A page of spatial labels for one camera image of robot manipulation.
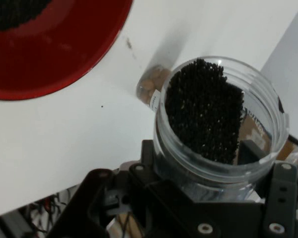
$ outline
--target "vial label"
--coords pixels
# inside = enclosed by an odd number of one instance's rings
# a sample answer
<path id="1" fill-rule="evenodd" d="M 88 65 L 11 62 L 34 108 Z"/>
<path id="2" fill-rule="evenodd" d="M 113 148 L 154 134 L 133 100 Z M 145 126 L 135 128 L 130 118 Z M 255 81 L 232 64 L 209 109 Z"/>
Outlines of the vial label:
<path id="1" fill-rule="evenodd" d="M 156 112 L 158 109 L 159 101 L 160 101 L 160 92 L 158 90 L 155 90 L 151 97 L 150 105 L 149 105 L 151 110 L 153 110 L 154 112 Z"/>

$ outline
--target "red bowl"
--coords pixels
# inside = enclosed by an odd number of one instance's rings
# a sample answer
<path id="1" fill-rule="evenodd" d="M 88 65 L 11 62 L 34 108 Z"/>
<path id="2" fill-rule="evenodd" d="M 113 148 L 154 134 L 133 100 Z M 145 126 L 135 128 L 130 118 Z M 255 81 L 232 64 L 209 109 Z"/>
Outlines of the red bowl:
<path id="1" fill-rule="evenodd" d="M 121 30 L 132 0 L 53 0 L 35 18 L 0 32 L 0 100 L 36 98 L 90 71 Z"/>

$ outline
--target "black granules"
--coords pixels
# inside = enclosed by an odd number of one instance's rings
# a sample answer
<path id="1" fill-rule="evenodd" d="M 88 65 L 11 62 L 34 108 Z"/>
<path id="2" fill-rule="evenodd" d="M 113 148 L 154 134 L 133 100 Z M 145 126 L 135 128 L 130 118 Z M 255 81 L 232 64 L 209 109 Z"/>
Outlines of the black granules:
<path id="1" fill-rule="evenodd" d="M 170 81 L 165 101 L 179 139 L 203 157 L 232 164 L 238 147 L 242 90 L 227 83 L 223 67 L 198 59 Z"/>
<path id="2" fill-rule="evenodd" d="M 0 0 L 0 31 L 36 18 L 52 0 Z"/>

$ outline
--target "white surface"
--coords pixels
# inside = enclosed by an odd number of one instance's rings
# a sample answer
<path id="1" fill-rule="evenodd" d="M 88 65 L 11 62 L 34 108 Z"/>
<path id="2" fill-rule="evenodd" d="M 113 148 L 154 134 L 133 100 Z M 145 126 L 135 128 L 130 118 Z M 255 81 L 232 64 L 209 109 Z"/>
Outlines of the white surface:
<path id="1" fill-rule="evenodd" d="M 262 72 L 274 83 L 284 110 L 289 113 L 290 133 L 298 139 L 298 14 Z"/>
<path id="2" fill-rule="evenodd" d="M 222 55 L 260 69 L 297 11 L 298 0 L 135 0 L 89 74 L 42 98 L 0 102 L 0 214 L 138 159 L 153 131 L 154 113 L 134 96 L 148 66 Z"/>

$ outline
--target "black speck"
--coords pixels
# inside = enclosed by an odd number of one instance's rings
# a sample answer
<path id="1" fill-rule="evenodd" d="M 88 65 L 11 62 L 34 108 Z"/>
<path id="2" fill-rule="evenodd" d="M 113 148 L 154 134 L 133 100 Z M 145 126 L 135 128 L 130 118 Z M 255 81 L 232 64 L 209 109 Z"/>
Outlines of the black speck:
<path id="1" fill-rule="evenodd" d="M 127 44 L 128 48 L 129 48 L 130 50 L 133 49 L 133 46 L 131 45 L 129 38 L 127 38 L 127 40 L 126 40 L 126 44 Z"/>

